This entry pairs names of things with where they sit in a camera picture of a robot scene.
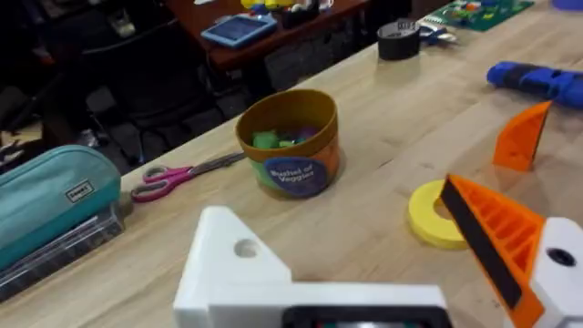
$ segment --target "label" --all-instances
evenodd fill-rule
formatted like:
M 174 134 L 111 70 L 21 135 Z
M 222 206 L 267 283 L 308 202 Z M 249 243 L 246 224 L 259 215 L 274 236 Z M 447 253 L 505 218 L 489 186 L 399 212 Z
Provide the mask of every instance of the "label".
M 85 180 L 72 189 L 68 190 L 65 195 L 72 203 L 76 203 L 84 199 L 87 195 L 93 193 L 95 189 L 88 180 Z
M 317 194 L 328 184 L 326 167 L 316 159 L 274 158 L 263 166 L 276 185 L 294 196 Z

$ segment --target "teal pencil case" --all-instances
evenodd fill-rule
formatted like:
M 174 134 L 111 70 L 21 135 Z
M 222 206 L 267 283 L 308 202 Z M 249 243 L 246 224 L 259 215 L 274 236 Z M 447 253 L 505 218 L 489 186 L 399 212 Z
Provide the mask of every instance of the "teal pencil case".
M 118 169 L 99 152 L 51 149 L 0 176 L 0 271 L 119 199 Z

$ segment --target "duct tape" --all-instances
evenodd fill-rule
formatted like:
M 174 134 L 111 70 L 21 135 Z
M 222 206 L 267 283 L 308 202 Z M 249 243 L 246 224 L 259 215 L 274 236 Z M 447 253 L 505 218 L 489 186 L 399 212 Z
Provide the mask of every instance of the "duct tape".
M 454 221 L 435 212 L 444 183 L 443 179 L 431 181 L 413 192 L 409 199 L 409 222 L 423 241 L 437 248 L 462 250 L 467 248 L 467 243 Z
M 376 32 L 379 57 L 384 60 L 401 60 L 419 53 L 420 26 L 409 19 L 398 19 L 381 26 Z

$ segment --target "green circuit board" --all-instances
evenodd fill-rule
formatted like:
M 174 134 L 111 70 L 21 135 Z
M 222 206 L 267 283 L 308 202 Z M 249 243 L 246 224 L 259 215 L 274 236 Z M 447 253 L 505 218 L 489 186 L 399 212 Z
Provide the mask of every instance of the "green circuit board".
M 427 15 L 423 20 L 429 23 L 484 32 L 534 4 L 532 1 L 499 0 L 496 6 L 481 6 L 475 11 L 461 11 L 460 13 L 459 7 L 462 3 L 466 2 L 454 1 L 451 4 L 444 5 Z M 464 18 L 463 23 L 460 23 L 460 16 Z

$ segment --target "scissor blade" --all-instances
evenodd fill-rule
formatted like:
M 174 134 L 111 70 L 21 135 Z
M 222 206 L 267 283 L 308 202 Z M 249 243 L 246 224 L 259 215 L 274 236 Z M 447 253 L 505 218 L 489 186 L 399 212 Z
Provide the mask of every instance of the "scissor blade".
M 245 153 L 243 153 L 243 152 L 232 153 L 232 154 L 229 154 L 226 156 L 219 157 L 217 159 L 212 159 L 212 160 L 209 160 L 207 162 L 204 162 L 204 163 L 194 167 L 190 172 L 192 172 L 195 175 L 199 175 L 199 174 L 206 173 L 206 172 L 214 170 L 214 169 L 228 167 L 230 164 L 235 163 L 235 162 L 242 160 L 244 158 L 246 158 L 246 156 L 245 156 Z

